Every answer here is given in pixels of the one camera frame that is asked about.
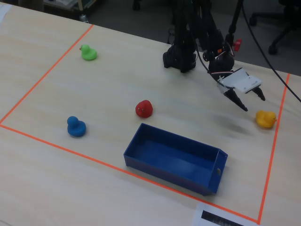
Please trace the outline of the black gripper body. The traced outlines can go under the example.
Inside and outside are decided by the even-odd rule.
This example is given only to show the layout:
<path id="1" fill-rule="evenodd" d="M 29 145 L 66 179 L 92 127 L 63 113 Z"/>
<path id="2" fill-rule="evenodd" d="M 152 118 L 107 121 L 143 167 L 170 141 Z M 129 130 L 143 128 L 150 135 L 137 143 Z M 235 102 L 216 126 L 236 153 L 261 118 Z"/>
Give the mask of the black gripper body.
<path id="1" fill-rule="evenodd" d="M 231 55 L 221 55 L 209 63 L 209 72 L 213 78 L 228 76 L 233 73 L 234 58 Z"/>

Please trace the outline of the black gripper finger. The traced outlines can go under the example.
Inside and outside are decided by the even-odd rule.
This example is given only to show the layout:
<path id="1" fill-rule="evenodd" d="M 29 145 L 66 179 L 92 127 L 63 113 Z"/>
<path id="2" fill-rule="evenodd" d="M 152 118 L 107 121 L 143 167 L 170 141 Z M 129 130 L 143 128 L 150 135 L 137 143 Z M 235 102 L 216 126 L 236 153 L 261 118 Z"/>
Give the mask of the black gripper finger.
<path id="1" fill-rule="evenodd" d="M 256 88 L 252 89 L 252 92 L 254 92 L 262 101 L 266 100 L 266 98 L 263 94 L 263 91 L 261 90 L 260 87 L 256 87 Z"/>
<path id="2" fill-rule="evenodd" d="M 224 96 L 227 97 L 229 100 L 231 100 L 233 103 L 235 103 L 238 107 L 240 107 L 245 112 L 248 111 L 246 106 L 242 103 L 240 98 L 235 93 L 234 89 L 229 89 L 226 92 L 224 92 Z"/>

